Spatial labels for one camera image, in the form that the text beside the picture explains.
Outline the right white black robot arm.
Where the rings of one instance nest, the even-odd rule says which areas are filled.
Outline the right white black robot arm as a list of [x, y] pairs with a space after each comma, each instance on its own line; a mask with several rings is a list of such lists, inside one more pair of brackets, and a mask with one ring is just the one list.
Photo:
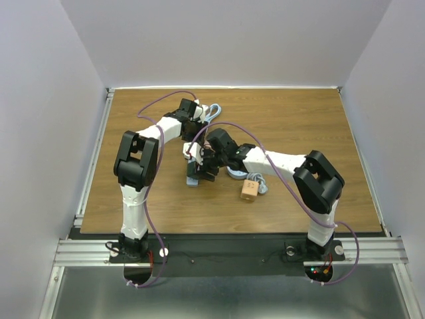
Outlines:
[[334, 218], [345, 181], [319, 151], [291, 155], [266, 151], [259, 145], [237, 144], [222, 128], [209, 134], [183, 137], [183, 155], [191, 162], [189, 177], [214, 181], [222, 167], [244, 173], [278, 177], [291, 190], [310, 218], [305, 251], [313, 259], [329, 253], [334, 237]]

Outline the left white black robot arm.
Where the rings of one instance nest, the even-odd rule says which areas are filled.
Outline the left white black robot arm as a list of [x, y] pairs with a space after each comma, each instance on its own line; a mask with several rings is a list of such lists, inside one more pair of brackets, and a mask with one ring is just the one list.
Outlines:
[[146, 129], [126, 131], [114, 163], [114, 175], [122, 192], [123, 223], [118, 237], [117, 253], [134, 262], [142, 261], [148, 252], [146, 201], [149, 187], [158, 170], [159, 152], [176, 138], [190, 142], [206, 126], [209, 107], [198, 100], [182, 99], [178, 109], [152, 121]]

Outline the dark green cube adapter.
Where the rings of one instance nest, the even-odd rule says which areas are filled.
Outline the dark green cube adapter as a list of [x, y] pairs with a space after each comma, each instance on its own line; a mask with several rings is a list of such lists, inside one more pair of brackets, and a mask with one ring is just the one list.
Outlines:
[[187, 164], [187, 177], [191, 179], [200, 179], [199, 177], [200, 165], [197, 162], [189, 162]]

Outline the light blue power strip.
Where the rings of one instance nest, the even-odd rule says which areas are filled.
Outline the light blue power strip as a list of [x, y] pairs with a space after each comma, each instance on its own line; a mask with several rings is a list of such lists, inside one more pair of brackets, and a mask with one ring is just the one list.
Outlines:
[[186, 178], [186, 184], [189, 186], [189, 187], [197, 187], [198, 186], [198, 184], [199, 184], [199, 180], [197, 181], [197, 180], [195, 180], [195, 181], [189, 181], [187, 178]]

